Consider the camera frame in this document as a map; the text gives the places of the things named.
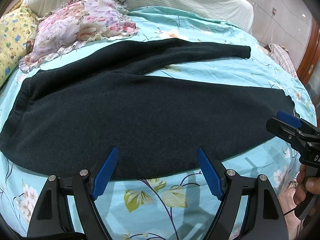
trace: cable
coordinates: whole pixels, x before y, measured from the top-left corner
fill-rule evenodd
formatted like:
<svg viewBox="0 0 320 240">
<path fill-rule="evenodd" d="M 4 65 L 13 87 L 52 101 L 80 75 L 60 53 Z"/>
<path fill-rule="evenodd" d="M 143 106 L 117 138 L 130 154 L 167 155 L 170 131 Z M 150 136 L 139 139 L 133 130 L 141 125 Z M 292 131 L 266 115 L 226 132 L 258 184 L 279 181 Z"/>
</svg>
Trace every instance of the cable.
<svg viewBox="0 0 320 240">
<path fill-rule="evenodd" d="M 286 216 L 287 214 L 291 213 L 292 211 L 296 210 L 297 208 L 299 208 L 300 206 L 297 205 L 295 208 L 293 208 L 292 210 L 288 211 L 287 213 L 284 214 L 284 216 Z"/>
<path fill-rule="evenodd" d="M 272 28 L 272 31 L 271 31 L 271 53 L 273 53 L 273 43 L 272 43 L 272 37 L 273 37 L 273 30 L 275 29 L 275 26 L 276 26 L 276 15 L 273 14 L 274 17 L 275 17 L 275 24 L 273 25 L 273 28 Z"/>
</svg>

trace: plaid fabric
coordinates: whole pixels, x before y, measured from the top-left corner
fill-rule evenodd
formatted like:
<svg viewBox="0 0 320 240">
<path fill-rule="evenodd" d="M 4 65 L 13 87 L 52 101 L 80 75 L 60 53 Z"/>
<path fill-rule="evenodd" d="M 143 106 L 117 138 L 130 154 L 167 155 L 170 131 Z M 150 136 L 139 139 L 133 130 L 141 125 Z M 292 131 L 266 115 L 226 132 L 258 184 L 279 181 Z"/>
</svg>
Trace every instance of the plaid fabric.
<svg viewBox="0 0 320 240">
<path fill-rule="evenodd" d="M 289 51 L 277 44 L 269 44 L 269 48 L 272 50 L 269 57 L 273 59 L 278 65 L 280 65 L 286 72 L 288 72 L 293 78 L 298 78 L 294 65 L 291 61 Z"/>
</svg>

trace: light blue bedsheet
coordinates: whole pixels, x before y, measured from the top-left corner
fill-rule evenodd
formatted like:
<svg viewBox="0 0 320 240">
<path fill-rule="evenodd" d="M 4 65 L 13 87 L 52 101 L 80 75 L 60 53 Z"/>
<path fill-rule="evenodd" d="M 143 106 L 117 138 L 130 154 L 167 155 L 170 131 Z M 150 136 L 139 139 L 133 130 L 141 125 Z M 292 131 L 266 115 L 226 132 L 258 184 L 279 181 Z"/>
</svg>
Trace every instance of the light blue bedsheet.
<svg viewBox="0 0 320 240">
<path fill-rule="evenodd" d="M 148 41 L 179 37 L 192 42 L 214 41 L 247 45 L 252 49 L 250 59 L 221 58 L 170 65 L 149 75 L 283 89 L 286 95 L 292 97 L 300 116 L 316 124 L 314 106 L 300 81 L 276 65 L 263 53 L 255 38 L 236 26 L 162 7 L 140 8 L 132 11 L 130 16 L 139 28 L 139 33 L 130 38 L 132 40 Z M 44 63 L 41 69 L 62 67 L 119 41 L 89 43 L 81 49 Z M 7 85 L 1 91 L 0 128 L 8 117 L 22 81 L 38 70 L 34 69 L 29 74 L 23 74 L 17 69 L 9 78 Z M 223 164 L 242 176 L 257 177 L 261 173 L 266 174 L 279 193 L 297 174 L 298 158 L 299 154 L 287 143 L 273 138 L 224 161 Z M 47 176 L 17 167 L 0 153 L 0 213 L 22 236 L 26 236 L 31 213 L 46 179 Z M 69 197 L 69 203 L 75 230 L 82 232 L 73 197 Z M 220 204 L 217 198 L 211 195 L 200 170 L 152 180 L 110 182 L 105 193 L 95 203 L 113 239 L 125 240 L 202 239 Z M 245 204 L 244 199 L 234 226 L 234 234 L 241 226 Z"/>
</svg>

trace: metal screw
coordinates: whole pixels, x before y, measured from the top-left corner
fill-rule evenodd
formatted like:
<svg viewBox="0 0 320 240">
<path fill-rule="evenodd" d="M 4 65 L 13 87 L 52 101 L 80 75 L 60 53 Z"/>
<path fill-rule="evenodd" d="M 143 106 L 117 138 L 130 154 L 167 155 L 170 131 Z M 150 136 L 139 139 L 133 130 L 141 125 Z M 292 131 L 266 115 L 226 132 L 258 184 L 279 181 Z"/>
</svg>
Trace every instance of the metal screw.
<svg viewBox="0 0 320 240">
<path fill-rule="evenodd" d="M 227 170 L 227 174 L 229 176 L 234 176 L 236 174 L 236 172 L 234 170 Z"/>
<path fill-rule="evenodd" d="M 81 176 L 85 176 L 85 175 L 87 175 L 88 174 L 88 170 L 81 170 L 80 171 L 80 175 Z"/>
<path fill-rule="evenodd" d="M 260 178 L 262 181 L 266 181 L 266 180 L 267 180 L 267 176 L 266 176 L 266 175 L 263 175 L 263 174 L 261 174 L 261 175 L 259 176 L 259 178 Z"/>
<path fill-rule="evenodd" d="M 49 181 L 54 181 L 55 179 L 56 179 L 56 175 L 51 175 L 51 176 L 48 178 Z"/>
</svg>

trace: green leaf print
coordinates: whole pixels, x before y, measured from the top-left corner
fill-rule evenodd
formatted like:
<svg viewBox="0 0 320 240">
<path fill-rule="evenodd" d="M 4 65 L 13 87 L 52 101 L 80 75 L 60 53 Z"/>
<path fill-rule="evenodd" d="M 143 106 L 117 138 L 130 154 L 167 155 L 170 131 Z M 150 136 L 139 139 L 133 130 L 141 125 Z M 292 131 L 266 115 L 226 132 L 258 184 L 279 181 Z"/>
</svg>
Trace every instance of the green leaf print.
<svg viewBox="0 0 320 240">
<path fill-rule="evenodd" d="M 186 194 L 181 186 L 162 191 L 162 200 L 167 207 L 187 207 Z"/>
<path fill-rule="evenodd" d="M 122 240 L 130 240 L 130 233 L 126 233 L 125 235 L 122 235 Z"/>
<path fill-rule="evenodd" d="M 159 190 L 164 188 L 167 185 L 167 182 L 165 180 L 161 180 L 159 178 L 157 179 L 147 179 L 150 186 L 158 193 Z"/>
<path fill-rule="evenodd" d="M 281 68 L 275 67 L 275 73 L 281 73 L 281 72 L 282 72 Z"/>
<path fill-rule="evenodd" d="M 143 190 L 126 190 L 124 194 L 124 203 L 129 213 L 136 210 L 140 205 L 150 204 L 153 198 Z"/>
<path fill-rule="evenodd" d="M 181 72 L 181 68 L 178 65 L 168 65 L 165 66 L 163 69 L 169 72 Z"/>
</svg>

